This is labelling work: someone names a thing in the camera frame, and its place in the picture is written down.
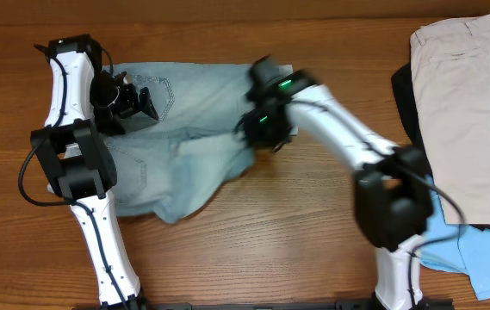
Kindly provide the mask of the light blue denim shorts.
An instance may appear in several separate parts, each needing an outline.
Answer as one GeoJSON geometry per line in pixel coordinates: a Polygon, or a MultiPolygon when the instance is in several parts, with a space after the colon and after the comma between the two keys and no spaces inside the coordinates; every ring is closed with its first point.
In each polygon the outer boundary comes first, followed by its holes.
{"type": "Polygon", "coordinates": [[[159,118],[138,113],[120,124],[123,135],[103,136],[118,175],[113,187],[119,217],[156,214],[166,223],[203,207],[225,182],[255,162],[235,127],[251,111],[248,65],[175,62],[123,63],[146,87],[159,118]]]}

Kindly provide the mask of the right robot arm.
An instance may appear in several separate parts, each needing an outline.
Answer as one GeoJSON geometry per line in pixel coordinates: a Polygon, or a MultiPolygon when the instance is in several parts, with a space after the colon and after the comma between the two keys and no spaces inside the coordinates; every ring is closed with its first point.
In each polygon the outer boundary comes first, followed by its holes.
{"type": "Polygon", "coordinates": [[[354,213],[375,247],[372,309],[425,309],[416,252],[432,214],[419,150],[397,146],[365,126],[307,71],[285,73],[270,56],[249,69],[252,111],[236,128],[248,146],[278,152],[303,129],[350,170],[354,213]]]}

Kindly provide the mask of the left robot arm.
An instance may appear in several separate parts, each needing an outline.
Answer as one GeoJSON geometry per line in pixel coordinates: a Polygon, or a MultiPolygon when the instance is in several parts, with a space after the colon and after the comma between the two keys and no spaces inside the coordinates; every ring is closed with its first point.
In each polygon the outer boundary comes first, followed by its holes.
{"type": "Polygon", "coordinates": [[[103,134],[124,134],[120,120],[139,112],[158,118],[147,88],[102,67],[105,49],[88,34],[37,47],[53,73],[49,115],[30,136],[58,206],[78,220],[96,273],[99,308],[147,309],[115,216],[115,161],[103,134]]]}

